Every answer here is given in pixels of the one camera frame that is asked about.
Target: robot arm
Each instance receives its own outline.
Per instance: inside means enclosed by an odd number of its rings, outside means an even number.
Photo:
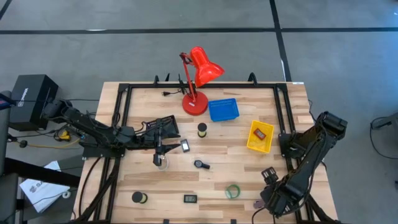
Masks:
[[[146,122],[145,131],[135,131],[133,127],[117,127],[115,119],[112,126],[107,126],[89,114],[83,114],[67,100],[54,100],[43,112],[44,118],[56,123],[68,123],[77,128],[84,135],[79,142],[83,147],[101,148],[109,151],[155,149],[154,161],[156,166],[162,165],[161,156],[180,144],[163,145],[166,138],[179,138],[178,127],[174,116]]]
[[[346,127],[345,120],[324,112],[309,130],[281,142],[285,157],[304,158],[297,169],[280,181],[272,167],[262,172],[268,185],[261,192],[261,198],[271,214],[280,217],[292,213],[304,204],[299,205],[301,199],[308,200],[315,169],[337,140],[344,138]]]

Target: gray floor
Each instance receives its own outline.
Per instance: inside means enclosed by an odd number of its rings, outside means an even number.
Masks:
[[[398,26],[393,0],[276,3],[282,28]],[[0,30],[179,27],[273,27],[273,21],[269,2],[260,0],[13,0],[0,21]],[[283,38],[292,79],[305,82],[314,114],[329,110],[348,121],[346,137],[326,157],[340,220],[396,223],[398,161],[373,151],[369,122],[398,111],[398,32],[284,33]],[[203,46],[226,69],[220,80],[245,80],[250,72],[260,81],[284,80],[272,32],[0,35],[0,90],[11,90],[20,74],[45,73],[60,85],[62,97],[99,98],[105,81],[149,81],[169,72],[175,80],[183,73],[178,53],[194,45]],[[97,104],[75,106],[95,111]],[[46,137],[30,141],[56,144]],[[375,131],[374,141],[382,153],[398,157],[389,127]],[[7,148],[7,156],[40,165],[79,154],[81,150]],[[32,223],[62,222],[69,214]]]

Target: white paper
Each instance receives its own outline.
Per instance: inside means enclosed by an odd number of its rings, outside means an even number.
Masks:
[[[60,171],[60,166],[57,161],[52,161],[47,166],[45,166],[45,168]],[[21,183],[19,186],[24,191],[25,195],[29,198],[32,205],[34,205],[36,211],[39,213],[43,212],[46,208],[53,204],[54,201],[56,201],[56,199],[58,199],[63,192],[66,192],[70,188],[69,186],[49,184],[46,182],[32,179],[27,179],[23,181],[23,183]]]

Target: lamp shade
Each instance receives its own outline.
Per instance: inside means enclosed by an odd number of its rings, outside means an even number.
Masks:
[[[224,69],[209,61],[205,50],[201,47],[192,48],[190,58],[197,69],[197,73],[195,75],[195,84],[197,87],[201,87],[224,74]]]

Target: yellow cable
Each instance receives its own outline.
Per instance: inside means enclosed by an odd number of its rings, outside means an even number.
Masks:
[[[73,141],[73,142],[68,143],[66,145],[63,145],[63,146],[42,146],[42,145],[35,145],[35,144],[28,144],[28,146],[30,146],[30,147],[44,147],[44,148],[50,148],[50,149],[53,149],[53,148],[54,149],[63,149],[64,147],[71,146],[72,144],[75,144],[78,141],[80,141],[80,139],[76,139],[76,141]]]

